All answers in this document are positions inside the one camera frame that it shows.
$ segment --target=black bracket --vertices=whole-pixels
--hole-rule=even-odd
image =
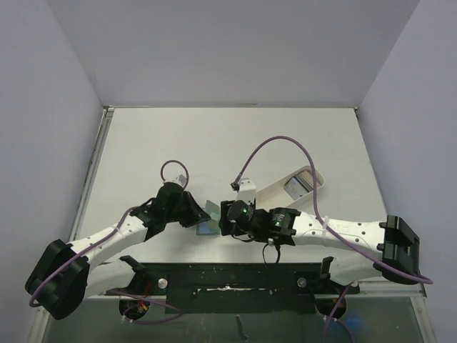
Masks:
[[[382,261],[402,272],[418,276],[420,274],[419,247],[421,241],[417,234],[400,217],[387,216],[386,222],[380,223],[379,226],[386,230],[384,243],[377,246],[377,249],[383,252]],[[400,277],[377,264],[374,264],[373,267],[382,272],[383,277],[389,281],[398,284],[417,284],[417,282]]]

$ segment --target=screw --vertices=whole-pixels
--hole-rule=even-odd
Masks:
[[[301,277],[297,280],[297,285],[300,288],[305,288],[306,287],[306,279],[304,277]]]
[[[159,286],[160,289],[165,289],[169,285],[169,282],[166,281],[166,279],[159,279],[157,281],[157,286]]]

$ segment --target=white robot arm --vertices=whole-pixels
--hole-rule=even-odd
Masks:
[[[165,182],[155,198],[129,209],[117,225],[68,244],[50,243],[26,282],[30,305],[62,319],[84,298],[127,287],[139,273],[126,259],[106,260],[161,233],[168,223],[191,227],[209,219],[179,178]]]
[[[220,228],[223,235],[248,235],[249,241],[274,245],[320,245],[353,251],[358,248],[407,275],[417,277],[420,240],[400,217],[388,216],[385,222],[346,222],[317,217],[296,209],[275,208],[269,212],[256,209],[256,186],[249,179],[240,180],[234,202],[222,202]],[[344,244],[327,230],[330,226],[353,247]],[[340,285],[383,276],[401,284],[417,282],[400,277],[354,252],[344,258],[329,257],[322,263],[323,274]]]

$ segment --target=small object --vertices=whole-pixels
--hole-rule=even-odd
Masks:
[[[239,314],[237,314],[235,316],[235,320],[236,320],[236,325],[238,326],[238,335],[240,336],[241,340],[246,342],[249,337],[246,336],[243,332],[243,323],[241,323],[241,318],[240,318]]]
[[[297,285],[300,288],[305,288],[306,287],[306,279],[304,277],[301,277],[297,280]]]
[[[159,279],[157,282],[157,286],[159,286],[160,289],[165,289],[168,286],[169,282],[166,279]]]
[[[327,225],[329,221],[330,219],[328,219],[328,216],[325,216],[325,218],[323,219],[322,230],[327,230]]]
[[[206,205],[203,210],[210,216],[211,220],[197,224],[197,235],[206,236],[221,234],[221,230],[219,229],[219,220],[221,219],[220,206],[206,200]]]

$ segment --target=wire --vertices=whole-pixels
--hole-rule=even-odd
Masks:
[[[267,263],[266,263],[266,261],[265,261],[265,249],[267,248],[268,245],[270,245],[270,244],[267,243],[267,244],[265,244],[265,246],[263,247],[263,249],[262,249],[262,257],[263,257],[263,264],[265,264],[265,267],[270,268],[270,266],[267,265]],[[279,263],[279,260],[281,259],[281,246],[275,245],[275,248],[276,248],[276,251],[278,252],[278,256],[276,257],[276,262],[274,262],[274,264],[278,264],[278,263]]]
[[[126,293],[126,292],[123,292],[123,291],[119,291],[117,289],[112,289],[112,290],[108,291],[107,294],[120,295],[120,296],[123,296],[123,297],[129,297],[129,298],[132,298],[132,299],[141,300],[143,302],[148,302],[149,304],[155,304],[155,305],[159,305],[159,306],[162,306],[162,307],[166,307],[167,309],[174,309],[175,311],[179,312],[178,314],[175,314],[174,316],[169,317],[169,318],[165,318],[165,319],[141,320],[141,321],[140,320],[134,320],[134,321],[132,321],[132,323],[134,323],[134,324],[138,324],[138,325],[163,324],[163,323],[171,322],[172,320],[178,319],[179,317],[181,317],[184,314],[180,309],[176,308],[175,306],[171,306],[170,304],[165,304],[163,302],[158,302],[158,301],[153,300],[153,299],[148,299],[148,298],[145,298],[145,297],[140,297],[138,295],[129,294],[129,293]],[[122,315],[125,316],[128,311],[134,309],[137,306],[138,305],[131,306],[131,307],[127,308],[122,313]]]
[[[328,315],[327,317],[327,320],[326,320],[326,323],[323,327],[323,338],[322,338],[322,342],[323,343],[326,343],[326,338],[327,338],[327,330],[328,330],[328,326],[330,324],[330,321],[333,319],[333,315],[335,314],[335,311],[336,309],[338,309],[338,307],[340,306],[340,303],[343,301],[344,297],[346,296],[346,293],[348,292],[348,290],[351,288],[351,284],[348,284],[346,286],[346,288],[342,291],[340,297],[338,298],[338,300],[336,301],[336,304],[335,306],[333,306],[333,309],[331,309],[331,312],[330,314]]]
[[[326,316],[322,313],[318,313],[322,318],[326,318]],[[341,319],[333,318],[334,322],[337,322],[340,324],[348,333],[349,338],[351,339],[351,343],[356,343],[356,338],[354,337],[354,334],[352,333],[351,329],[349,329],[349,326],[343,322]]]
[[[162,164],[162,167],[160,168],[160,177],[162,178],[162,181],[165,181],[165,177],[164,177],[165,166],[170,163],[176,163],[183,167],[184,172],[186,173],[186,183],[184,183],[183,189],[186,189],[187,185],[189,184],[189,171],[187,170],[184,163],[181,161],[178,161],[177,159],[170,159],[167,162],[165,162],[164,164]]]
[[[246,171],[246,168],[248,167],[249,163],[251,162],[251,160],[253,159],[254,155],[257,154],[257,152],[267,143],[269,143],[270,141],[274,141],[276,139],[285,139],[286,141],[291,141],[292,143],[294,143],[298,148],[300,148],[300,150],[306,155],[306,157],[308,158],[308,161],[309,161],[309,164],[310,164],[310,167],[311,167],[311,174],[313,175],[313,189],[317,189],[318,187],[318,184],[317,184],[317,174],[316,174],[316,168],[314,166],[314,163],[313,163],[313,159],[311,158],[311,155],[308,153],[308,151],[305,149],[305,147],[303,145],[300,144],[300,142],[296,141],[295,139],[291,138],[291,137],[287,137],[287,136],[274,136],[274,137],[271,137],[271,138],[268,138],[266,141],[262,142],[254,151],[253,153],[249,156],[249,158],[247,159],[246,163],[244,164],[243,168],[241,169],[241,171],[239,172],[238,176],[235,178],[235,181],[233,182],[234,184],[238,184],[241,177],[243,176],[243,173]],[[314,207],[314,213],[316,214],[316,218],[317,220],[323,225],[323,219],[322,219],[322,216],[320,215],[319,213],[319,210],[318,210],[318,205],[317,205],[317,192],[314,191],[313,192],[313,207]],[[362,250],[361,248],[357,247],[355,244],[351,243],[350,241],[348,241],[347,239],[345,239],[344,237],[342,237],[340,234],[338,234],[338,232],[336,232],[335,230],[333,230],[329,225],[327,225],[327,230],[332,234],[334,235],[336,238],[338,238],[340,241],[342,241],[345,245],[347,245],[348,247],[350,247],[352,250],[354,250],[355,252],[358,252],[360,255],[364,256],[365,258],[371,260],[372,262],[374,262],[375,264],[377,264],[378,266],[380,267],[383,267],[385,270],[388,270],[389,272],[392,272],[400,277],[403,277],[405,279],[408,279],[408,280],[411,280],[411,281],[414,281],[414,282],[419,282],[419,283],[422,283],[422,284],[433,284],[433,281],[431,279],[429,279],[428,277],[423,277],[421,275],[415,277],[413,275],[410,275],[410,274],[407,274],[405,272],[402,272],[398,269],[395,269],[391,266],[389,266],[388,264],[378,260],[377,258],[375,257],[372,257],[369,253],[366,253],[364,250]]]
[[[117,223],[117,225],[115,226],[114,230],[112,232],[110,232],[109,234],[107,234],[104,238],[98,240],[97,242],[93,243],[92,245],[89,245],[87,248],[85,248],[84,250],[81,250],[78,254],[74,255],[72,258],[70,258],[67,262],[65,262],[64,264],[62,264],[59,268],[56,269],[55,272],[53,272],[51,275],[49,275],[47,278],[45,278],[45,280],[35,289],[35,292],[32,294],[31,298],[30,298],[30,302],[29,302],[29,306],[30,307],[40,307],[41,305],[39,303],[35,303],[35,300],[38,298],[38,296],[40,295],[40,292],[41,290],[43,290],[43,288],[54,278],[56,277],[56,275],[60,274],[65,268],[67,268],[71,263],[73,263],[75,260],[77,260],[79,257],[87,254],[88,252],[90,252],[91,250],[97,248],[98,245],[106,242],[107,240],[109,240],[110,238],[112,238],[112,236],[114,236],[117,232],[119,232],[119,229],[120,227],[122,226],[122,224],[125,222],[127,216],[129,215],[129,213],[135,209],[136,207],[130,207],[129,209],[127,209],[124,214],[122,215],[121,219],[119,220],[119,222]]]

